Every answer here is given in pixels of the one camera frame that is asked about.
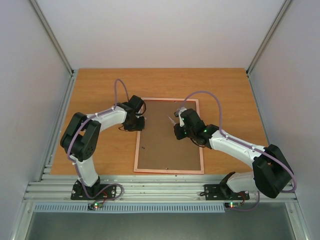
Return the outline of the red picture frame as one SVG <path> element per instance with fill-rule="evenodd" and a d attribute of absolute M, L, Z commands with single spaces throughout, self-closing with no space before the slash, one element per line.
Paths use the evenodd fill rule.
<path fill-rule="evenodd" d="M 189 138 L 177 140 L 174 125 L 179 118 L 174 113 L 182 98 L 144 97 L 145 127 L 137 133 L 133 171 L 135 173 L 203 175 L 203 148 Z"/>

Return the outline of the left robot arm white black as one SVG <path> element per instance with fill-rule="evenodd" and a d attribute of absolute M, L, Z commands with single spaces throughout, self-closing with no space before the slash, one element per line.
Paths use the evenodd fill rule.
<path fill-rule="evenodd" d="M 62 138 L 60 146 L 75 167 L 78 179 L 72 187 L 72 200 L 115 200 L 116 184 L 102 184 L 95 170 L 93 154 L 102 131 L 121 125 L 125 132 L 140 132 L 145 127 L 143 114 L 146 103 L 133 95 L 129 101 L 116 103 L 109 109 L 85 115 L 75 113 Z"/>

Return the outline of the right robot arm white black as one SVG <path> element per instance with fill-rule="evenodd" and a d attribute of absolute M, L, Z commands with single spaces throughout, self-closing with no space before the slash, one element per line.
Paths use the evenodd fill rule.
<path fill-rule="evenodd" d="M 177 140 L 189 138 L 195 145 L 228 154 L 251 168 L 251 171 L 230 172 L 219 183 L 221 194 L 230 199 L 237 193 L 259 191 L 275 199 L 294 179 L 294 173 L 284 154 L 274 144 L 264 147 L 228 134 L 218 126 L 206 125 L 192 108 L 175 112 L 179 122 L 174 125 Z"/>

